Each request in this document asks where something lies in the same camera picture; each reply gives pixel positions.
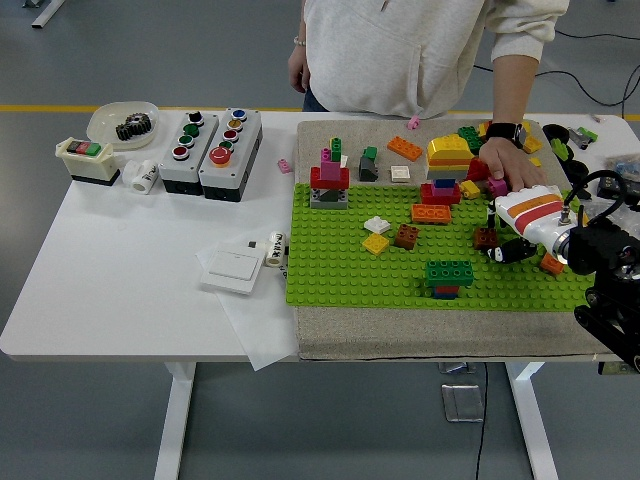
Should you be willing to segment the person's right hand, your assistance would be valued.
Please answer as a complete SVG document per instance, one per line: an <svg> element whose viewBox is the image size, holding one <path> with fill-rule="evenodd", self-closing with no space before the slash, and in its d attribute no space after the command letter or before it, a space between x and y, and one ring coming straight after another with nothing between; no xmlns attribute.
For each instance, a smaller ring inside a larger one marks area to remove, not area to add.
<svg viewBox="0 0 640 480"><path fill-rule="evenodd" d="M289 56L287 66L290 86L299 93L305 93L310 81L306 48L296 45Z"/></svg>

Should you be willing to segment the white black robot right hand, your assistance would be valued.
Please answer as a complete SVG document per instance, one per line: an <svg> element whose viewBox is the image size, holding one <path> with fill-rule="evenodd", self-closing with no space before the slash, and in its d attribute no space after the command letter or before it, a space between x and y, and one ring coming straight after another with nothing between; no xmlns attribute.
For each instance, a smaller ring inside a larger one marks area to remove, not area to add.
<svg viewBox="0 0 640 480"><path fill-rule="evenodd" d="M487 226L500 219L522 238L542 244L562 264L568 263L569 234L577 226L577 214L564 204L555 185L536 185L491 200Z"/></svg>

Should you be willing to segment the person's left hand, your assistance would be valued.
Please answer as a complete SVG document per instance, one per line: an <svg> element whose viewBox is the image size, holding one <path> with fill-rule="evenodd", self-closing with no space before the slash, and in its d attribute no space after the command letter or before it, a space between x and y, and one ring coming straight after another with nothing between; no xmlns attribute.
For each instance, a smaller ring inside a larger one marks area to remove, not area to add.
<svg viewBox="0 0 640 480"><path fill-rule="evenodd" d="M527 154L505 138L490 138L479 150L491 176L503 179L511 191L545 185L547 176L541 167L536 167Z"/></svg>

